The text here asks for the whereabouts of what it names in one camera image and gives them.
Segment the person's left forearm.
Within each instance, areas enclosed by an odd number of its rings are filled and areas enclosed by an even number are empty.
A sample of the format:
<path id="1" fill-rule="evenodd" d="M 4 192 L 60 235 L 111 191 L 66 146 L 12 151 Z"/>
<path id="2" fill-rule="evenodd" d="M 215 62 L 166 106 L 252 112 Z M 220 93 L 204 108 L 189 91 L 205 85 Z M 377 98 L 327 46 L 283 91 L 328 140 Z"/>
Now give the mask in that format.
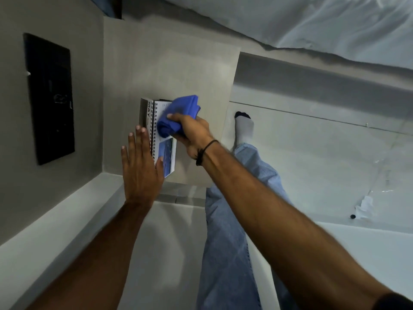
<path id="1" fill-rule="evenodd" d="M 26 310 L 116 310 L 133 248 L 154 200 L 127 200 Z"/>

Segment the black sleeve cuff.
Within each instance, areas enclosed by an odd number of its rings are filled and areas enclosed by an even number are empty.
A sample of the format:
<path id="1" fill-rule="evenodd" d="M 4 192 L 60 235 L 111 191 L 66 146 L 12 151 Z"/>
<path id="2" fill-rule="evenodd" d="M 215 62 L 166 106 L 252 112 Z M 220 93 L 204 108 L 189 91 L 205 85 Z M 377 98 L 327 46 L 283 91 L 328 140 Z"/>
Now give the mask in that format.
<path id="1" fill-rule="evenodd" d="M 375 302 L 372 310 L 413 310 L 413 301 L 398 293 L 387 293 Z"/>

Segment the crumpled white paper scrap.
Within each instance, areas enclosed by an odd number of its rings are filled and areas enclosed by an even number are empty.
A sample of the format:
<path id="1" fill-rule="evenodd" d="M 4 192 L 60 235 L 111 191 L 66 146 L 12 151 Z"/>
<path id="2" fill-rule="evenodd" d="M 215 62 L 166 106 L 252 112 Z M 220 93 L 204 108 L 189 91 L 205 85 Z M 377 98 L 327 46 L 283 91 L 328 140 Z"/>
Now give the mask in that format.
<path id="1" fill-rule="evenodd" d="M 373 198 L 367 195 L 354 207 L 355 219 L 371 220 L 373 218 L 373 212 Z"/>

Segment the person's right forearm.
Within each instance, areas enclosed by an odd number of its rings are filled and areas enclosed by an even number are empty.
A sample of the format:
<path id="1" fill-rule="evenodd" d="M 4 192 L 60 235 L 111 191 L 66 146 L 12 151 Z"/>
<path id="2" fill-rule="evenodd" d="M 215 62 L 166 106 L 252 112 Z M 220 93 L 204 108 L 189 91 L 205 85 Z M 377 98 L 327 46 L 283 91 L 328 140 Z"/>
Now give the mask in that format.
<path id="1" fill-rule="evenodd" d="M 301 309 L 373 310 L 392 293 L 217 141 L 205 147 L 202 166 Z"/>

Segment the black wrist band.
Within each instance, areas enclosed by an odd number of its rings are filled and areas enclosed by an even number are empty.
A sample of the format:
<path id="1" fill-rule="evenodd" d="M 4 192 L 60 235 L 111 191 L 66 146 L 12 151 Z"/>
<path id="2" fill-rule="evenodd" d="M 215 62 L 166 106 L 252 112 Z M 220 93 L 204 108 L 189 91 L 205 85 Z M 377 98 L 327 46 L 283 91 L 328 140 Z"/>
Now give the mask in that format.
<path id="1" fill-rule="evenodd" d="M 214 139 L 210 141 L 203 149 L 197 151 L 197 156 L 195 158 L 196 166 L 202 166 L 205 151 L 214 143 L 219 143 L 219 141 Z"/>

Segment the person's right hand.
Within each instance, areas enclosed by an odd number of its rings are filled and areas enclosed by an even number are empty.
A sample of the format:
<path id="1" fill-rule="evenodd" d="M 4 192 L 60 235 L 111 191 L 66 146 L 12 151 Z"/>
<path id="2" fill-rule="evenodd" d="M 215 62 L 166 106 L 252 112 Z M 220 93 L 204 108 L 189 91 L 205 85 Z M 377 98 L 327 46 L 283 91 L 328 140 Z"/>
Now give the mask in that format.
<path id="1" fill-rule="evenodd" d="M 183 128 L 183 134 L 175 133 L 172 135 L 176 140 L 181 142 L 187 150 L 187 154 L 194 160 L 199 160 L 205 149 L 218 142 L 209 131 L 209 124 L 206 120 L 189 115 L 168 114 L 168 120 L 179 123 Z"/>

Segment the white spiral desk calendar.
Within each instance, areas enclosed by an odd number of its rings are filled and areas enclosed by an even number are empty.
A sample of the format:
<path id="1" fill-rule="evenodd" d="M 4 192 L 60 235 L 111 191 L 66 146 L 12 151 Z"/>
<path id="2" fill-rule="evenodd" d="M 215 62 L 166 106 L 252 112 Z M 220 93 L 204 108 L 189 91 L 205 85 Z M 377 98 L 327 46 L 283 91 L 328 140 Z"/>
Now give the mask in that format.
<path id="1" fill-rule="evenodd" d="M 172 136 L 163 138 L 157 131 L 157 123 L 164 110 L 172 103 L 170 100 L 140 99 L 139 124 L 148 130 L 152 160 L 157 162 L 163 157 L 163 176 L 166 178 L 175 169 L 177 141 Z"/>

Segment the black wall switch panel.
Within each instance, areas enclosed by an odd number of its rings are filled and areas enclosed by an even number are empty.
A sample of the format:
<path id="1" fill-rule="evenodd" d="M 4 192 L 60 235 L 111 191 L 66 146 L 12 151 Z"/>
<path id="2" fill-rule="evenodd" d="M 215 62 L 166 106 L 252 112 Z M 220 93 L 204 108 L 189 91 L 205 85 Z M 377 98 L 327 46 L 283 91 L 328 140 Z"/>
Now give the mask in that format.
<path id="1" fill-rule="evenodd" d="M 24 33 L 24 54 L 38 165 L 75 152 L 70 50 Z"/>

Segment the grey sock with black toe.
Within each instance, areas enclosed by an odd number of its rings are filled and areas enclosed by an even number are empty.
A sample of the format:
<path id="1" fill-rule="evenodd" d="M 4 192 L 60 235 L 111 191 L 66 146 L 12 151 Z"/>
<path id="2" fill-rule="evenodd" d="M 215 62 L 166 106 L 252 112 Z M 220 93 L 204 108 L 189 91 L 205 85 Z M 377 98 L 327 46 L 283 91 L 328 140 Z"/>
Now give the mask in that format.
<path id="1" fill-rule="evenodd" d="M 237 111 L 234 116 L 235 119 L 235 148 L 250 144 L 254 135 L 254 121 L 251 117 L 241 111 Z"/>

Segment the grey bedside table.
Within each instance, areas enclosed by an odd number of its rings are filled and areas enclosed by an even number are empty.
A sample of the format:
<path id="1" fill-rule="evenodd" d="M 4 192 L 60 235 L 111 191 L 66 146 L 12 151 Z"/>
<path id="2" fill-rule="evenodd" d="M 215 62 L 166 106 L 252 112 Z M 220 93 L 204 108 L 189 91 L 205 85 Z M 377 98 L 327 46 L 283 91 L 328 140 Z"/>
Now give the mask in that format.
<path id="1" fill-rule="evenodd" d="M 121 175 L 121 146 L 140 123 L 140 100 L 197 95 L 221 140 L 240 49 L 141 23 L 104 18 L 103 170 Z"/>

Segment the person's blue jeans leg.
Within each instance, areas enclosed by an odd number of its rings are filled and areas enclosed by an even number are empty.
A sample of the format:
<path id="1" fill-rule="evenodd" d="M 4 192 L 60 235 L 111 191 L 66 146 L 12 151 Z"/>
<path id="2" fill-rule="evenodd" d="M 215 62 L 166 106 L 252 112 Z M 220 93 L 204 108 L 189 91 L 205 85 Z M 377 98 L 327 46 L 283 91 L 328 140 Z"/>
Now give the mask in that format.
<path id="1" fill-rule="evenodd" d="M 242 143 L 235 157 L 264 185 L 292 205 L 278 172 L 264 162 L 254 146 Z M 207 239 L 204 246 L 197 310 L 262 310 L 244 229 L 219 189 L 206 190 Z M 300 310 L 272 271 L 281 310 Z"/>

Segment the dark blue curtain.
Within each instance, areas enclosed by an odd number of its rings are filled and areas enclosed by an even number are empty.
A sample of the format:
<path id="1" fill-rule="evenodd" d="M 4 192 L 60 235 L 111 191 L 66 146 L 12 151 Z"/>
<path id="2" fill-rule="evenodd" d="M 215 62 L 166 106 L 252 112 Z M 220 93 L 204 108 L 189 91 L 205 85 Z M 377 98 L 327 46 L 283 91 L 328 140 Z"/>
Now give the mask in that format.
<path id="1" fill-rule="evenodd" d="M 91 0 L 106 16 L 122 19 L 123 0 Z"/>

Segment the person's left hand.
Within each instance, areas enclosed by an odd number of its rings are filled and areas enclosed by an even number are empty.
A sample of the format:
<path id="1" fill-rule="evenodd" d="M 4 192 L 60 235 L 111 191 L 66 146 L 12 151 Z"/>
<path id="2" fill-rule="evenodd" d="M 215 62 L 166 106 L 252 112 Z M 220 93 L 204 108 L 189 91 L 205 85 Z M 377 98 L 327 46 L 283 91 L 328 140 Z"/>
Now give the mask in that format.
<path id="1" fill-rule="evenodd" d="M 136 132 L 128 135 L 128 169 L 122 170 L 126 203 L 148 211 L 157 198 L 163 181 L 158 181 L 150 151 L 148 130 L 142 137 L 142 157 L 135 157 Z"/>

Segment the white bed sheet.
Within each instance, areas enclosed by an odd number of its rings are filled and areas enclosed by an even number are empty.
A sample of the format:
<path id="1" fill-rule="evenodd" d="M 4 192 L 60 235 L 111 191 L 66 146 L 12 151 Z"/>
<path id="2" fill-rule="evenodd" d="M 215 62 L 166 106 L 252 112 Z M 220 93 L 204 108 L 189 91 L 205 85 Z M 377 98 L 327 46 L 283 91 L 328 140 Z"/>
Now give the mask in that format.
<path id="1" fill-rule="evenodd" d="M 275 48 L 413 70 L 413 0 L 166 0 Z"/>

